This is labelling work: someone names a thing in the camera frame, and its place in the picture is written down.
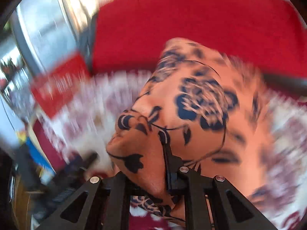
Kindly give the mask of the red gift bag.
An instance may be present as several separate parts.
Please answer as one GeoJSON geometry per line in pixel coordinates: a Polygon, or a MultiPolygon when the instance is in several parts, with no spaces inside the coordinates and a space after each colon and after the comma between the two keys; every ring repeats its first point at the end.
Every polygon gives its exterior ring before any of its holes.
{"type": "Polygon", "coordinates": [[[53,118],[89,79],[84,59],[74,53],[52,71],[36,77],[30,89],[35,102],[49,118],[53,118]]]}

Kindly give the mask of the orange black floral garment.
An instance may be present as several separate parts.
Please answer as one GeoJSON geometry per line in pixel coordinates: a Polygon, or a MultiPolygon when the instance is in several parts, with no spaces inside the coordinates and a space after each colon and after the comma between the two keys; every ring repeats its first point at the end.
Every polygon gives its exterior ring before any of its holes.
{"type": "Polygon", "coordinates": [[[132,204],[184,222],[182,198],[166,189],[168,147],[202,176],[225,176],[263,210],[272,153],[264,90],[251,64],[188,39],[169,40],[107,145],[119,170],[147,192],[132,204]]]}

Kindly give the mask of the red fleece blanket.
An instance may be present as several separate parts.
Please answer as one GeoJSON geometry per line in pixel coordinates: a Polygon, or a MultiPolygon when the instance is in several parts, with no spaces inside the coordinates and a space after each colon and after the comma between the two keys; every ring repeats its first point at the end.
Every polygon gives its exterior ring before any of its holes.
{"type": "Polygon", "coordinates": [[[285,0],[114,0],[98,12],[93,71],[152,70],[175,37],[306,77],[306,29],[285,0]]]}

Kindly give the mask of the cream maroon floral plush blanket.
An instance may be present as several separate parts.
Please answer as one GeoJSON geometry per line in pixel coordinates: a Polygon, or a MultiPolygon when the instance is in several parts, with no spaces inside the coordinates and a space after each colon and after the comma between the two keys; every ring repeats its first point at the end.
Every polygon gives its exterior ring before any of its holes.
{"type": "MultiPolygon", "coordinates": [[[[91,171],[110,171],[106,144],[115,120],[136,100],[150,75],[144,70],[100,74],[78,82],[72,99],[54,117],[38,109],[32,133],[37,149],[34,159],[58,172],[75,155],[85,157],[95,151],[99,158],[91,171]]],[[[273,114],[277,163],[270,172],[276,184],[270,187],[272,201],[264,214],[278,229],[293,229],[306,213],[306,102],[274,89],[266,90],[266,96],[273,114]]]]}

